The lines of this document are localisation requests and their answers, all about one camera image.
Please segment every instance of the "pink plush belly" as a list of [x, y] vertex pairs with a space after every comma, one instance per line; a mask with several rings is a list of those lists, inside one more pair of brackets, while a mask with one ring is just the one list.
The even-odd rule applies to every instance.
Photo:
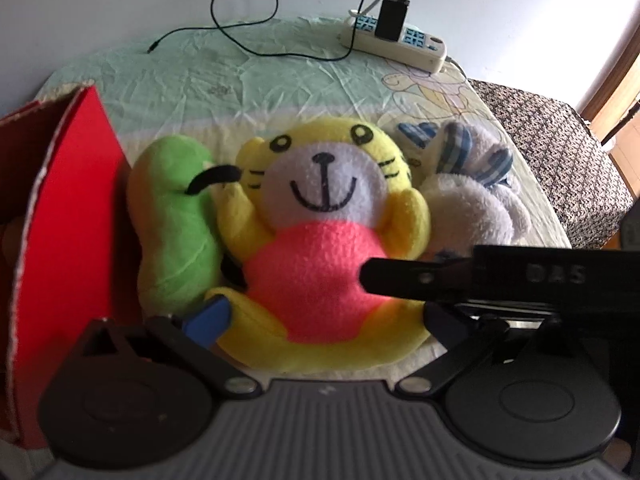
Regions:
[[283, 323], [290, 341], [352, 339], [386, 300], [363, 290], [360, 267], [384, 257], [372, 229], [346, 221], [296, 225], [244, 264], [247, 295]]

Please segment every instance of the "black cable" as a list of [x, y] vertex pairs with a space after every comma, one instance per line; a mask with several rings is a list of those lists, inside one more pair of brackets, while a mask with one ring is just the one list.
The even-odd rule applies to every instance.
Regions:
[[[174, 30], [170, 30], [164, 36], [162, 36], [158, 40], [154, 41], [151, 44], [151, 46], [149, 46], [149, 48], [147, 49], [146, 52], [148, 54], [150, 54], [151, 52], [153, 52], [158, 47], [158, 45], [160, 44], [160, 42], [162, 40], [164, 40], [164, 38], [166, 38], [167, 36], [170, 36], [171, 34], [174, 34], [175, 32], [181, 32], [183, 30], [219, 30], [222, 34], [224, 34], [224, 36], [226, 36], [226, 38], [228, 40], [231, 40], [233, 43], [235, 43], [237, 46], [239, 46], [243, 50], [249, 52], [250, 54], [254, 54], [254, 56], [260, 56], [260, 57], [295, 56], [295, 57], [303, 57], [305, 59], [315, 59], [315, 60], [318, 60], [318, 61], [340, 61], [340, 60], [345, 59], [353, 51], [353, 43], [355, 42], [355, 37], [356, 37], [356, 19], [354, 19], [354, 22], [353, 22], [353, 31], [351, 33], [350, 46], [348, 47], [347, 52], [343, 56], [326, 58], [326, 57], [312, 56], [311, 54], [299, 54], [297, 52], [291, 52], [291, 53], [288, 53], [288, 52], [277, 52], [277, 53], [265, 53], [265, 54], [260, 53], [260, 52], [255, 52], [255, 51], [251, 50], [250, 48], [244, 46], [242, 43], [240, 43], [235, 38], [231, 37], [229, 34], [227, 34], [225, 29], [234, 28], [234, 27], [244, 27], [244, 26], [247, 26], [247, 25], [260, 25], [261, 23], [268, 22], [269, 20], [273, 19], [273, 17], [278, 12], [278, 8], [280, 6], [280, 1], [279, 0], [275, 0], [276, 4], [275, 4], [275, 8], [273, 9], [273, 12], [271, 13], [271, 15], [268, 18], [265, 18], [264, 20], [258, 20], [258, 21], [255, 21], [255, 22], [247, 22], [247, 23], [236, 23], [234, 25], [225, 25], [224, 27], [221, 26], [218, 23], [218, 20], [216, 19], [216, 16], [215, 16], [215, 13], [214, 13], [214, 10], [213, 10], [213, 5], [214, 5], [215, 1], [216, 0], [211, 0], [211, 2], [209, 4], [209, 12], [210, 12], [210, 15], [211, 15], [211, 19], [215, 23], [214, 27], [181, 27], [181, 28], [176, 28]], [[362, 10], [363, 4], [364, 4], [364, 0], [361, 0], [360, 1], [360, 5], [358, 6], [358, 13]]]

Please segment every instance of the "wooden door frame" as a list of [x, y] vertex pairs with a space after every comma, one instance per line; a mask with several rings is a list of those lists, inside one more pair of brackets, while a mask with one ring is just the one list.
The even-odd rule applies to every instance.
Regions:
[[631, 70], [638, 55], [640, 55], [640, 23], [609, 75], [580, 112], [582, 117], [593, 122], [598, 113], [607, 105], [607, 102], [614, 97], [614, 93]]

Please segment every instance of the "white plush bunny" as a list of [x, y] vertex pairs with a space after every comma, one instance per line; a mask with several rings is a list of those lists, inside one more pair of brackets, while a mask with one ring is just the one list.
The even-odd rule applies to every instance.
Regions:
[[510, 175], [511, 150], [489, 132], [459, 121], [437, 131], [431, 123], [402, 123], [399, 130], [420, 148], [418, 190], [431, 213], [431, 240], [421, 259], [469, 256], [474, 245], [510, 245], [530, 230]]

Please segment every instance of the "patterned blanket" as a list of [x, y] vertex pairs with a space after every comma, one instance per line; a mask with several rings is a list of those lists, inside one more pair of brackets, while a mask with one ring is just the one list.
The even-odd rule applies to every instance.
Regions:
[[633, 198], [609, 156], [568, 104], [471, 81], [536, 176], [575, 249], [596, 249], [616, 232]]

